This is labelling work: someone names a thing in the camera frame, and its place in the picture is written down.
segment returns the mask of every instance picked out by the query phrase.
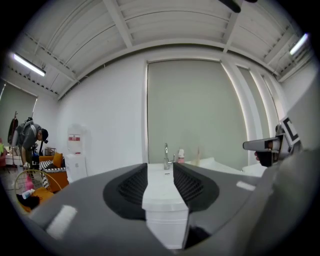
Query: faucet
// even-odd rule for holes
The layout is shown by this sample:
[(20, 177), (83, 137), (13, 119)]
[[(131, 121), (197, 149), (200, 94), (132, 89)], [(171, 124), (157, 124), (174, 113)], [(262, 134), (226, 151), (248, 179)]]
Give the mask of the faucet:
[(164, 144), (164, 169), (165, 170), (169, 170), (170, 169), (170, 166), (169, 164), (172, 164), (175, 162), (175, 154), (173, 154), (173, 160), (172, 161), (169, 161), (168, 159), (168, 143), (165, 143)]

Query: floor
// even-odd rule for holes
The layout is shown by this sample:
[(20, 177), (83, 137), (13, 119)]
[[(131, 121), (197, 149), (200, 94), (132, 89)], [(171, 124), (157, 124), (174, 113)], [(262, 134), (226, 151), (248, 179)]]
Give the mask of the floor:
[(21, 214), (27, 215), (28, 213), (20, 206), (15, 194), (14, 184), (17, 176), (18, 176), (18, 169), (16, 168), (0, 169), (0, 180), (1, 180), (2, 186), (6, 191), (9, 199), (11, 200), (13, 206)]

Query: white wall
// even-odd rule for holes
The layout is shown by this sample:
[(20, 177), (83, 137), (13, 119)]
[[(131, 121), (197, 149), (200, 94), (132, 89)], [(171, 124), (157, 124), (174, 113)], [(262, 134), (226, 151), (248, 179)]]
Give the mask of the white wall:
[(68, 126), (87, 128), (88, 175), (142, 163), (145, 63), (139, 56), (117, 61), (78, 85), (59, 104), (57, 150), (68, 154)]
[[(225, 66), (237, 69), (235, 76), (242, 76), (236, 64), (255, 68), (260, 74), (270, 76), (265, 69), (247, 59), (231, 54), (227, 54), (227, 57), (221, 51), (206, 47), (166, 47), (137, 53), (107, 65), (85, 79), (59, 102), (57, 150), (63, 154), (68, 153), (68, 126), (78, 123), (88, 130), (85, 145), (88, 175), (146, 162), (147, 62), (171, 59), (222, 60)], [(245, 115), (247, 137), (249, 140), (261, 139), (258, 110), (255, 104), (251, 104), (253, 96), (249, 86), (243, 77), (232, 79), (233, 86), (243, 90), (239, 100)], [(279, 84), (273, 85), (281, 90)], [(250, 164), (256, 163), (253, 153), (248, 158), (251, 159)]]
[(319, 62), (316, 57), (314, 57), (307, 65), (281, 84), (289, 109), (297, 103), (310, 87), (316, 74), (319, 72), (319, 68)]

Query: chair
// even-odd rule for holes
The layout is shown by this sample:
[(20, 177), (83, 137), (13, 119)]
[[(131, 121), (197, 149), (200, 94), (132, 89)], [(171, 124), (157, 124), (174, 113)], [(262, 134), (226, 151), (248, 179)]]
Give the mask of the chair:
[[(54, 184), (55, 187), (59, 187), (59, 190), (61, 190), (60, 185), (49, 174), (40, 170), (24, 170), (15, 179), (14, 193), (16, 195), (21, 195), (23, 192), (33, 187), (35, 191), (30, 197), (39, 197), (39, 205), (41, 205), (54, 195), (51, 189), (52, 184)], [(16, 199), (27, 213), (31, 212), (32, 209), (30, 207), (20, 203), (18, 196)]]

